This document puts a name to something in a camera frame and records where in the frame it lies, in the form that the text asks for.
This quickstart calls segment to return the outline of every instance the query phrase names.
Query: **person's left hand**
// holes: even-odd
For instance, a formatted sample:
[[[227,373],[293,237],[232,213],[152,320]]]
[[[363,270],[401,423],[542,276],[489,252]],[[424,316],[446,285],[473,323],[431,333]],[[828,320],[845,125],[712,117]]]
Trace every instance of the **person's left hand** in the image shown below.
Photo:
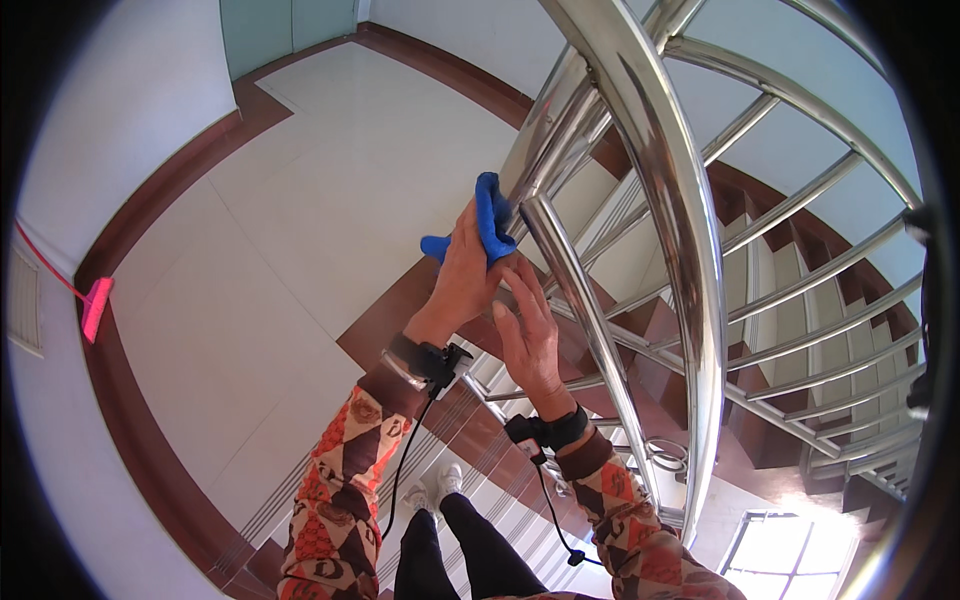
[[[487,270],[487,252],[477,228],[476,201],[470,200],[453,228],[437,286],[403,334],[418,344],[429,342],[442,348],[461,325],[490,306],[503,269],[514,263],[516,252],[500,258]]]

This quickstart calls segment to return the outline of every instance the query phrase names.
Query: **patterned shirt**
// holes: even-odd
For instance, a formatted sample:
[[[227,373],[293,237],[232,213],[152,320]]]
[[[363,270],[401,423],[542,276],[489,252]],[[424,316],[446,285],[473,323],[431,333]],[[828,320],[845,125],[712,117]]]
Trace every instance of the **patterned shirt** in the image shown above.
[[[423,401],[383,367],[364,375],[310,454],[290,519],[281,600],[373,600],[380,531],[376,490],[387,461]],[[612,576],[613,597],[744,599],[693,560],[660,523],[646,493],[599,432],[558,460],[593,526],[593,543]],[[588,599],[551,592],[532,599]]]

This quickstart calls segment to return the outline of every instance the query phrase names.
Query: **white sneaker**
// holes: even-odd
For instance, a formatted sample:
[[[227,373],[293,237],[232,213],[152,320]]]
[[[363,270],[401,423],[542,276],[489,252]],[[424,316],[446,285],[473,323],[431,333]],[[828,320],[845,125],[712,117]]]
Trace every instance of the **white sneaker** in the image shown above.
[[[430,508],[430,499],[426,494],[426,488],[423,484],[418,481],[414,484],[410,491],[403,495],[401,501],[413,509],[414,513],[420,509],[424,509],[430,514],[433,514],[433,509]]]
[[[461,493],[464,486],[464,474],[460,465],[451,463],[449,467],[437,473],[437,506],[440,501],[452,493]]]

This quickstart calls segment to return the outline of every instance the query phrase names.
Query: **hand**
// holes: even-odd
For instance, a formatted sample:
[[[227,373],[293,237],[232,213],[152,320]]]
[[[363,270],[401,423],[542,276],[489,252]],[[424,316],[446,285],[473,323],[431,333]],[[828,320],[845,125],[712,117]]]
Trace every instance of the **hand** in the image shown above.
[[[477,227],[476,201],[470,200],[450,235],[433,294],[403,334],[414,342],[442,348],[461,325],[490,306],[501,272],[515,260],[513,255],[504,256],[487,270],[487,252]]]
[[[523,327],[502,302],[493,303],[493,320],[503,340],[503,362],[540,418],[557,420],[577,410],[576,401],[560,379],[557,323],[530,261],[521,256],[516,263],[516,272],[503,269],[501,273],[514,291]]]

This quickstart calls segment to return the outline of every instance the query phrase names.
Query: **wrist-mounted device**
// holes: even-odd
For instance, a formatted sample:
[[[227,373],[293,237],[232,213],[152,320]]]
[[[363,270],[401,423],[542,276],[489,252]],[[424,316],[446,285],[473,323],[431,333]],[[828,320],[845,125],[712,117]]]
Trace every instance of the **wrist-mounted device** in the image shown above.
[[[577,404],[577,410],[557,420],[545,421],[540,417],[525,418],[516,415],[508,420],[503,428],[511,442],[533,461],[534,465],[546,462],[543,448],[554,452],[567,444],[573,444],[584,435],[587,429],[587,413]]]
[[[407,368],[402,368],[395,358],[406,363]],[[383,350],[380,360],[414,388],[423,390],[429,386],[429,394],[436,397],[467,370],[473,356],[456,344],[440,349],[427,342],[417,344],[398,333]]]

